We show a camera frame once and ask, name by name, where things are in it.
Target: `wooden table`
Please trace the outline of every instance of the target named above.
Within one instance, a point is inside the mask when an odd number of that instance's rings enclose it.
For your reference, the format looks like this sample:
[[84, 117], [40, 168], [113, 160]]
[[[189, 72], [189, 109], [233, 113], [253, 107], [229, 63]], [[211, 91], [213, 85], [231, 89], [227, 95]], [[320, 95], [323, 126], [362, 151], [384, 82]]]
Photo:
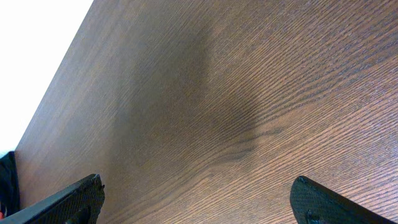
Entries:
[[17, 147], [23, 206], [98, 173], [100, 223], [295, 223], [306, 175], [398, 222], [397, 10], [95, 1]]

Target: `white wall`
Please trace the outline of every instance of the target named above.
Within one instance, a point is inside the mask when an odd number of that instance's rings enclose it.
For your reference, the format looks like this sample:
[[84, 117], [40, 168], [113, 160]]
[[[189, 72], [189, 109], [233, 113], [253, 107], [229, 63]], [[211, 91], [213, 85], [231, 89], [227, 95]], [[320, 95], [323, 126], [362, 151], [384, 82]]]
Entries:
[[0, 2], [0, 156], [18, 145], [92, 2]]

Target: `wooden tabletop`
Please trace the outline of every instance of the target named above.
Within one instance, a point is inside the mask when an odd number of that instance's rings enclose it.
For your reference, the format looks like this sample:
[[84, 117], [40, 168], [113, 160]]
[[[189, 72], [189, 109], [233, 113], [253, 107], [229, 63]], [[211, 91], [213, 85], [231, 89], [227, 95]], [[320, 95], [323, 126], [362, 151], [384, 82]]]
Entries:
[[23, 206], [97, 173], [99, 223], [295, 223], [306, 175], [398, 222], [397, 11], [94, 1], [17, 147]]

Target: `black plastic object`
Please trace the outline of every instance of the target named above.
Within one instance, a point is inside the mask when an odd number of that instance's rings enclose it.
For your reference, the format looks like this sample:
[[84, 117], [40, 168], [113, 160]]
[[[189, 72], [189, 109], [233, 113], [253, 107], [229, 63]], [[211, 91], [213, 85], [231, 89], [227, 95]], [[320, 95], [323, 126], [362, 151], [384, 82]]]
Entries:
[[69, 187], [25, 208], [3, 223], [96, 223], [104, 204], [104, 186], [91, 174]]
[[307, 177], [298, 177], [290, 192], [298, 224], [394, 223]]
[[19, 188], [14, 152], [0, 159], [0, 202], [4, 215], [19, 211]]

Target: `black textured grip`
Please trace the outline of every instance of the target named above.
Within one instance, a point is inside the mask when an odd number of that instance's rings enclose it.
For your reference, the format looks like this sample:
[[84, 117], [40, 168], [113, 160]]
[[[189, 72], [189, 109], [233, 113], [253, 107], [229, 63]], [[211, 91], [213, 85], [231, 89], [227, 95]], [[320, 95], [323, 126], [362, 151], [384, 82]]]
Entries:
[[298, 224], [394, 223], [307, 177], [298, 177], [290, 192]]
[[96, 223], [104, 200], [100, 176], [91, 174], [1, 223]]

